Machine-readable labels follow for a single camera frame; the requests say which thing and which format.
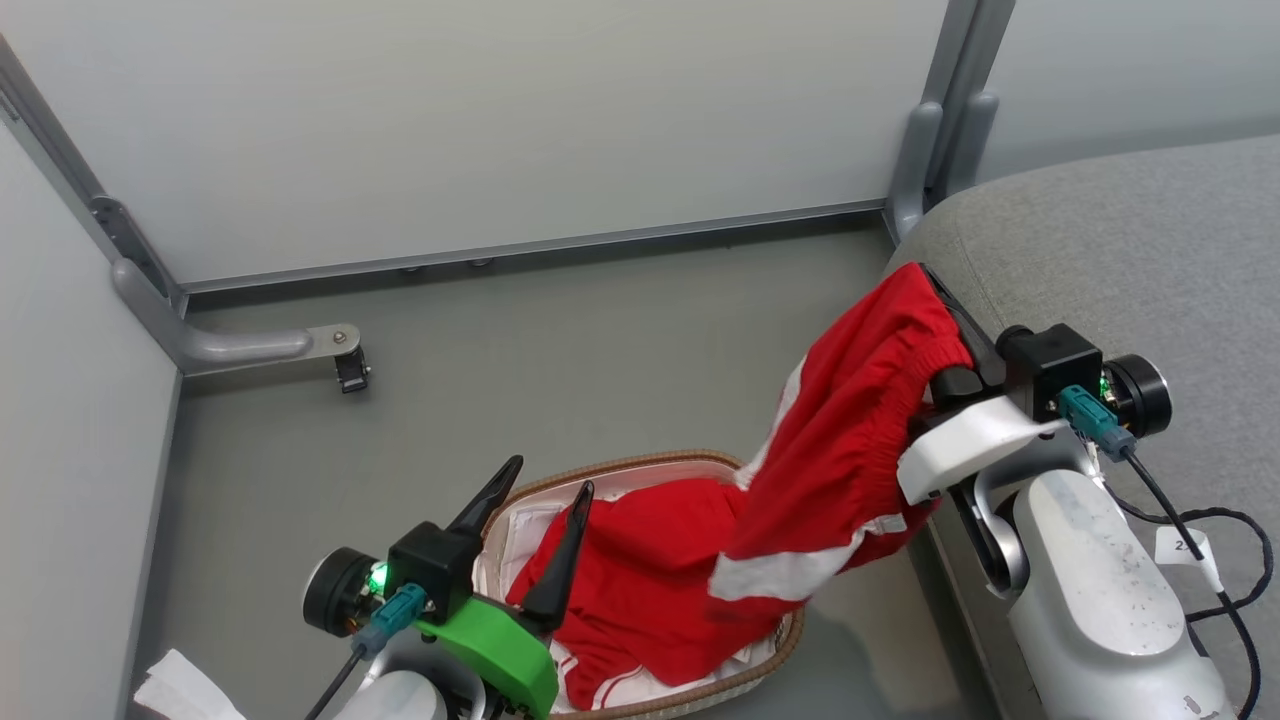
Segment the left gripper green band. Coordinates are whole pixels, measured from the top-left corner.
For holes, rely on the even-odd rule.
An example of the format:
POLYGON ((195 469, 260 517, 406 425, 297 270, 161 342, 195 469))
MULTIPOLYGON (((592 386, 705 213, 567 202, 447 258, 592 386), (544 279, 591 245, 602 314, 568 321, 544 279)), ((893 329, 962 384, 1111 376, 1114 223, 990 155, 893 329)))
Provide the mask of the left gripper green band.
MULTIPOLYGON (((457 536, 480 536, 508 498, 524 468, 511 456, 447 527, 457 536)), ((564 532, 545 571, 525 594, 521 623, 529 630, 558 630, 568 612, 579 555, 588 529, 595 486, 582 484, 566 509, 564 532)), ((462 666, 486 683, 518 714, 549 720, 561 684, 556 661, 543 639, 522 626, 512 607, 483 596, 467 598, 447 620, 422 615, 413 629, 433 638, 462 666)))

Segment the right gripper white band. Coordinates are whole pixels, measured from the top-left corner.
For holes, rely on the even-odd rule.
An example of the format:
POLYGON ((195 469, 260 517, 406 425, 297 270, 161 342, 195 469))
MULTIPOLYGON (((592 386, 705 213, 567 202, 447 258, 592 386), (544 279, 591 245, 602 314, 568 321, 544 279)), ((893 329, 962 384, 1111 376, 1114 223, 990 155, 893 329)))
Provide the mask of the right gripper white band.
MULTIPOLYGON (((934 374, 934 405, 968 405, 983 397, 986 387, 1004 386, 1005 361, 996 343, 942 278, 925 264, 922 264, 922 270, 955 320, 973 365, 973 369, 947 366, 934 374)), ((1005 396, 983 400, 908 446, 899 460, 899 488, 909 503, 923 503, 933 495, 1011 457, 1042 436, 1066 428, 1068 421, 1061 418, 1033 420, 1005 396)))

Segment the red shorts with white stripes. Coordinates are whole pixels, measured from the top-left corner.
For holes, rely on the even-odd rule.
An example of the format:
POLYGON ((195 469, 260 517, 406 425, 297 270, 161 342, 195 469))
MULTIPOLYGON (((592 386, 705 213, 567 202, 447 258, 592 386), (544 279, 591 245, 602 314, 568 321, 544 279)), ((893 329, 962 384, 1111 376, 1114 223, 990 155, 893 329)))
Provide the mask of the red shorts with white stripes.
POLYGON ((936 509, 899 488, 909 420, 937 373, 972 365, 931 278, 909 263, 809 348, 749 462, 598 477, 550 643, 556 710, 611 708, 741 673, 824 583, 900 551, 936 509))

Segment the white liner sheet in basket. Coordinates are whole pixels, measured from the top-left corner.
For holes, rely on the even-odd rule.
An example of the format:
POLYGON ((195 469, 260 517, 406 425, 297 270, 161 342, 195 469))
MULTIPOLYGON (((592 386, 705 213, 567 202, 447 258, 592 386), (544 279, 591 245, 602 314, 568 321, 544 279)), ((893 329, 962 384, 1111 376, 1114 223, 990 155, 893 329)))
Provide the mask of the white liner sheet in basket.
POLYGON ((516 602, 549 568, 568 506, 594 487, 566 620, 550 643, 550 720, 677 720, 748 693, 799 642, 707 611, 716 552, 742 503, 735 457, 703 451, 604 462, 518 488, 489 521, 476 591, 516 602))

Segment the cream laundry basket brown rim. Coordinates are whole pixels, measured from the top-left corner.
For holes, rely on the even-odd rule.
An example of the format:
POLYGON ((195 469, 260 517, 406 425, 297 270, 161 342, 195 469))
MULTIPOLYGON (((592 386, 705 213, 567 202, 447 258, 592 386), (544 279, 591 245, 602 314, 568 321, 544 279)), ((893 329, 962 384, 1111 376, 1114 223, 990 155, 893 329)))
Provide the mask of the cream laundry basket brown rim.
MULTIPOLYGON (((709 475, 732 480, 740 464, 728 454, 692 448, 622 457, 520 486, 483 530, 483 550, 474 564, 474 587, 479 594, 503 598, 550 520, 539 518, 531 521, 527 514, 540 510, 554 515, 571 503, 580 486, 588 480, 594 483, 598 498, 614 500, 631 491, 685 477, 709 475)), ((559 694, 550 720, 684 720, 690 714, 722 705, 760 685, 790 660, 803 637, 804 625, 804 610, 786 615, 771 635, 735 655, 698 683, 648 685, 652 676, 643 671, 632 680, 618 678, 599 694, 603 705, 585 711, 571 708, 567 694, 559 694)))

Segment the grey fabric sofa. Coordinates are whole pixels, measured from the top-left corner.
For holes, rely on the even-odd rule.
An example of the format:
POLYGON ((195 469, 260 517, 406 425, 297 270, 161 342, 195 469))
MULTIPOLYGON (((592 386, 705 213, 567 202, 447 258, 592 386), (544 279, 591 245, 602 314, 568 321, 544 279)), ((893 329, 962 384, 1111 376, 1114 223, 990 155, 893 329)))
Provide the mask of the grey fabric sofa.
POLYGON ((1228 507, 1276 569, 1242 610, 1280 720, 1280 135, 1071 161, 932 209, 890 270, 922 263, 989 336, 1065 323, 1167 379, 1171 425, 1138 454, 1180 510, 1228 507))

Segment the crumpled white paper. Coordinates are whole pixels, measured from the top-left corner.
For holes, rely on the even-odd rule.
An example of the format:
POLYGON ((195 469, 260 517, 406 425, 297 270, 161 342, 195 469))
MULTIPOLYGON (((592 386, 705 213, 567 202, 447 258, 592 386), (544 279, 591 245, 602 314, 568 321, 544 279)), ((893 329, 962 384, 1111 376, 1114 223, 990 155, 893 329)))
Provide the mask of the crumpled white paper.
POLYGON ((147 670, 133 702, 165 720, 247 720, 205 673, 169 650, 147 670))

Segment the grey double partition post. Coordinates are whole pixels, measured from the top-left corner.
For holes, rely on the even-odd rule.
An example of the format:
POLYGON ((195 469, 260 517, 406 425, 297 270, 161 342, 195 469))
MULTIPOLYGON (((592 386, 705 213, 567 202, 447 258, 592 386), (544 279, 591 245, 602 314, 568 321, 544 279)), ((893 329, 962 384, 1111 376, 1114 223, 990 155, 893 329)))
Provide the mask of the grey double partition post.
POLYGON ((986 85, 1018 0, 948 0, 922 100, 908 114, 882 218, 900 243, 925 213, 970 188, 1000 99, 986 85))

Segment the grey partition bottom rail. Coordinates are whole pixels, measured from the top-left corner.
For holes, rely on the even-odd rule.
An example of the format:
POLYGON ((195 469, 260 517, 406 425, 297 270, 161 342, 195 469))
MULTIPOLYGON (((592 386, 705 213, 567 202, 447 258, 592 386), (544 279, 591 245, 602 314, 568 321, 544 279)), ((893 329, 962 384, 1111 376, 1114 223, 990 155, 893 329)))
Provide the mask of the grey partition bottom rail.
POLYGON ((800 208, 794 210, 771 211, 705 222, 689 222, 631 231, 581 234, 557 240, 504 243, 493 247, 428 252, 403 258, 385 258, 325 266, 311 266, 287 272, 269 272, 210 281, 196 281, 184 283, 182 288, 189 295, 219 293, 293 282, 326 281, 330 278, 366 275, 379 272, 397 272, 416 266, 439 266, 485 259, 600 247, 613 243, 671 240, 692 234, 748 231, 764 227, 773 228, 795 223, 826 222, 828 219, 833 222, 864 222, 869 218, 883 225, 890 238, 893 241, 899 240, 899 231, 895 228, 893 217, 887 211, 887 200, 873 199, 867 201, 841 202, 818 208, 800 208))

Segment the grey partition foot bracket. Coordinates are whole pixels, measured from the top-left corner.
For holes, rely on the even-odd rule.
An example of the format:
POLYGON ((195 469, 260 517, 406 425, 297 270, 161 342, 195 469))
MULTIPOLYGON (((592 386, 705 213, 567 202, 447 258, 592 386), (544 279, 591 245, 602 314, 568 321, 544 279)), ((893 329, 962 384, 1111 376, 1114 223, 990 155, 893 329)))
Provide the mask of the grey partition foot bracket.
POLYGON ((132 260, 115 260, 110 277, 116 296, 184 375, 342 357, 361 350, 360 329, 349 323, 246 333, 202 331, 179 316, 132 260))

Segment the grey slanted partition post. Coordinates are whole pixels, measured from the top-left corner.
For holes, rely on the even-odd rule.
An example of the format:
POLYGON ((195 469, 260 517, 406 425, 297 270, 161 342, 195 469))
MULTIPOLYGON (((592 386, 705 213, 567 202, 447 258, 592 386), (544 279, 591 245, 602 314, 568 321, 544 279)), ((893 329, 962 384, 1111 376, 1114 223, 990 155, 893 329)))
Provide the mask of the grey slanted partition post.
POLYGON ((182 310, 184 293, 165 268, 145 232, 119 199, 113 197, 67 133, 20 59, 0 35, 0 108, 28 132, 70 191, 70 208, 83 210, 91 234, 105 240, 109 258, 133 261, 168 304, 182 310))

